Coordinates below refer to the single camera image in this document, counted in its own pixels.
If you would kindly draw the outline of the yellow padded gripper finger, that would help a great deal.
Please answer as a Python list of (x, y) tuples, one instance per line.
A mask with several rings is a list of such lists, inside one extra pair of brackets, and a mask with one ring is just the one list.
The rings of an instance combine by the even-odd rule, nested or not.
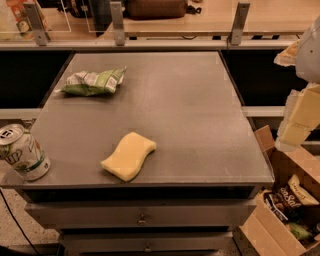
[(296, 64), (298, 44), (299, 44), (299, 40), (295, 41), (286, 49), (284, 49), (282, 52), (280, 52), (274, 58), (274, 63), (284, 67), (294, 66)]
[(286, 100), (275, 146), (290, 152), (300, 146), (320, 125), (320, 84), (309, 83), (302, 91), (292, 90)]

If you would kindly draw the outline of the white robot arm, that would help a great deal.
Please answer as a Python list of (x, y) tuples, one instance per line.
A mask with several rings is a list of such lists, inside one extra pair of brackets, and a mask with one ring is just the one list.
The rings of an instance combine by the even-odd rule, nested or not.
[(299, 40), (278, 54), (274, 63), (294, 66), (297, 77), (307, 82), (301, 91), (290, 92), (277, 132), (276, 148), (289, 152), (300, 146), (320, 125), (320, 17)]

